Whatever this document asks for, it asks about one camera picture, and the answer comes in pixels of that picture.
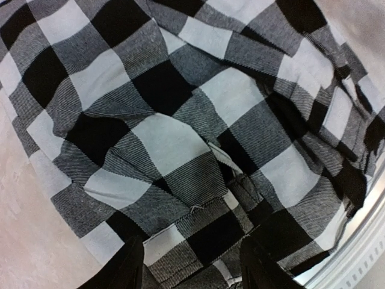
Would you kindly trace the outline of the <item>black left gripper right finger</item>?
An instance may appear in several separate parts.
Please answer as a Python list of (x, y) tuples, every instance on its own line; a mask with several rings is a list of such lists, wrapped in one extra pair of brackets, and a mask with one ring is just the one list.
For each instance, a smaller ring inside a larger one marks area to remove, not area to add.
[(303, 289), (277, 263), (270, 259), (252, 237), (243, 239), (240, 248), (242, 285), (246, 289)]

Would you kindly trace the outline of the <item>black white checked shirt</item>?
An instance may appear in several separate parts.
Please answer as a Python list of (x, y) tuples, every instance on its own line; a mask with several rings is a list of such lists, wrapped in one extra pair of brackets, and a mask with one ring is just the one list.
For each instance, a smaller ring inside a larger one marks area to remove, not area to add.
[(1, 101), (60, 216), (141, 288), (293, 280), (337, 247), (384, 151), (384, 94), (314, 1), (2, 1)]

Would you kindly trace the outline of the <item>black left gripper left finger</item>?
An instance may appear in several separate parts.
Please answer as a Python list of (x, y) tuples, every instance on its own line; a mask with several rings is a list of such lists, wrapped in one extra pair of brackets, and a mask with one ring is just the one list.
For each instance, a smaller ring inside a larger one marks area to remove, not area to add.
[(142, 286), (143, 242), (131, 237), (92, 278), (79, 289), (137, 289)]

